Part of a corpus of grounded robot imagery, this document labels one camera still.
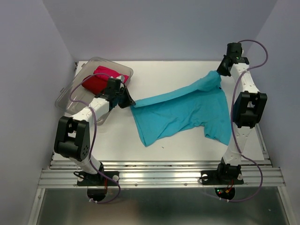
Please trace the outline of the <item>clear plastic bin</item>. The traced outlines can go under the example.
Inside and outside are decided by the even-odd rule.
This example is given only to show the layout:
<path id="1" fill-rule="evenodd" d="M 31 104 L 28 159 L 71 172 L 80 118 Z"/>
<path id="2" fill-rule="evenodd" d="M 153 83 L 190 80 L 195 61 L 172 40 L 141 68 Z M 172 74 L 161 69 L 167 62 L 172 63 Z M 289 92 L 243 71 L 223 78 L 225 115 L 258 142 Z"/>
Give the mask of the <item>clear plastic bin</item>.
<path id="1" fill-rule="evenodd" d="M 93 72 L 98 66 L 104 66 L 113 69 L 121 74 L 128 75 L 129 79 L 125 83 L 126 87 L 131 79 L 131 76 L 133 75 L 133 70 L 129 67 L 102 59 L 100 57 L 93 57 L 79 71 L 77 76 L 74 77 L 73 81 L 62 91 L 61 95 L 55 101 L 55 106 L 63 109 L 66 113 L 69 114 L 70 117 L 71 115 L 78 113 L 85 107 L 85 105 L 82 103 L 76 103 L 76 100 L 80 100 L 89 104 L 95 97 L 95 95 L 86 90 L 82 86 L 82 83 L 84 78 L 89 75 L 94 75 Z M 100 119 L 105 120 L 108 115 L 109 113 L 102 116 Z"/>

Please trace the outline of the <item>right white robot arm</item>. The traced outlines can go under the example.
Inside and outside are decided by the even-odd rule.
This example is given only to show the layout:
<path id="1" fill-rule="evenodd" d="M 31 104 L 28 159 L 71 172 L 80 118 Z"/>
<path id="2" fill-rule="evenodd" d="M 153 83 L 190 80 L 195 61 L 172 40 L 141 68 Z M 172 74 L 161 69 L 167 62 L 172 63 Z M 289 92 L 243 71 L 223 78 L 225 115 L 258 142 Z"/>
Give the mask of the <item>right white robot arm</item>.
<path id="1" fill-rule="evenodd" d="M 258 44 L 265 52 L 265 60 L 256 66 L 250 66 L 247 57 L 243 56 L 243 42 Z M 267 94 L 259 91 L 250 71 L 264 66 L 269 59 L 266 47 L 258 41 L 245 39 L 229 43 L 217 72 L 221 76 L 230 76 L 234 80 L 234 90 L 230 108 L 232 135 L 222 163 L 230 167 L 240 167 L 241 159 L 249 160 L 243 155 L 244 147 L 252 129 L 261 120 Z"/>

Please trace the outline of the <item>turquoise t shirt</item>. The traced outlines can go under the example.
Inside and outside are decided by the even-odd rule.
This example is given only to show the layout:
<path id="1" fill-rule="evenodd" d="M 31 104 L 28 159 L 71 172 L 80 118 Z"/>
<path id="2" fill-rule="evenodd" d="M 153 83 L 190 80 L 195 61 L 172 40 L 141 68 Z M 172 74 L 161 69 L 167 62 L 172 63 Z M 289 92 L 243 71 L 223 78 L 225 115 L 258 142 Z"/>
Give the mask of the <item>turquoise t shirt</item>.
<path id="1" fill-rule="evenodd" d="M 144 98 L 131 107 L 144 146 L 178 132 L 202 126 L 204 136 L 228 145 L 231 125 L 221 76 L 210 71 L 189 86 Z"/>

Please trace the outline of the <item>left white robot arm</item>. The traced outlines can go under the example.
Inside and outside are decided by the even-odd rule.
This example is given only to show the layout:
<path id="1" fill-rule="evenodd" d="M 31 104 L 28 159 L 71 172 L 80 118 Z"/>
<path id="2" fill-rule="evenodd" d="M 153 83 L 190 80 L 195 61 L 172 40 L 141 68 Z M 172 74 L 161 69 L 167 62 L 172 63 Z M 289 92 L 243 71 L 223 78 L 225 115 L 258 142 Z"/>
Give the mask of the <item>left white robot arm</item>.
<path id="1" fill-rule="evenodd" d="M 63 116 L 58 121 L 54 142 L 54 152 L 75 162 L 88 179 L 95 185 L 104 181 L 101 171 L 102 163 L 92 155 L 93 145 L 97 134 L 97 120 L 110 113 L 116 106 L 127 108 L 135 105 L 129 91 L 121 79 L 109 78 L 103 91 L 78 113 L 70 117 Z"/>

